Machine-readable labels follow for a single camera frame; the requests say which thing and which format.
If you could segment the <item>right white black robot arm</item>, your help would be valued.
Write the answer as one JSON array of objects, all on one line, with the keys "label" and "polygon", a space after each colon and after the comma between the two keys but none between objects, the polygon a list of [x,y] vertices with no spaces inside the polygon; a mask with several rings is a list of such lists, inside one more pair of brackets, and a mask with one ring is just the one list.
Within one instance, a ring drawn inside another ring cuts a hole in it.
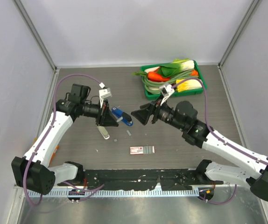
[{"label": "right white black robot arm", "polygon": [[237,184],[258,198],[268,202],[268,157],[251,151],[224,137],[207,123],[197,118],[197,110],[188,101],[169,107],[162,98],[140,106],[131,115],[146,125],[161,120],[182,132],[182,138],[190,145],[213,152],[234,164],[220,165],[210,160],[202,161],[195,173],[200,184],[222,181]]}]

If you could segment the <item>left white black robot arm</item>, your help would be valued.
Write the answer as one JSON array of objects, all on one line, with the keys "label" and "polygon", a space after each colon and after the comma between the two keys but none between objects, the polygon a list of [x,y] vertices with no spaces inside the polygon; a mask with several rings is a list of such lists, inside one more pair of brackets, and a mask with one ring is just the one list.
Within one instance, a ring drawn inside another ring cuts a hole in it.
[{"label": "left white black robot arm", "polygon": [[91,88],[79,84],[73,84],[66,97],[56,102],[39,138],[22,157],[16,156],[11,163],[17,186],[47,195],[55,185],[64,181],[73,186],[83,183],[83,165],[71,161],[52,168],[49,165],[61,138],[80,116],[94,118],[96,126],[119,125],[107,100],[112,95],[111,91],[103,84],[100,86],[97,104],[87,101]]}]

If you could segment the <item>blue stapler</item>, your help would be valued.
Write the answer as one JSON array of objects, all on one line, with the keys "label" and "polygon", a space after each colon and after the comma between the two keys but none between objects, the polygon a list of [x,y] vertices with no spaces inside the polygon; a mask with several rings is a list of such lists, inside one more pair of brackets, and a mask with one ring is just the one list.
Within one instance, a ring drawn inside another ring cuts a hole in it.
[{"label": "blue stapler", "polygon": [[112,107],[111,111],[113,115],[117,118],[117,122],[123,122],[127,126],[133,125],[132,117],[128,113],[122,111],[118,107]]}]

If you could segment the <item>white beige stapler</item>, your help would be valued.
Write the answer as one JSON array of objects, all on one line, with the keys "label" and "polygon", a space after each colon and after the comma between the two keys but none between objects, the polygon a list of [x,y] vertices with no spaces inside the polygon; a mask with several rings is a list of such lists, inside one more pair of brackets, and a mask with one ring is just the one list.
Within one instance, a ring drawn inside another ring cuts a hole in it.
[{"label": "white beige stapler", "polygon": [[103,138],[105,140],[107,140],[107,139],[110,138],[110,135],[109,135],[109,133],[108,133],[108,131],[106,130],[105,127],[103,127],[103,126],[97,126],[97,128],[98,128],[99,132],[101,133],[101,135],[103,136]]}]

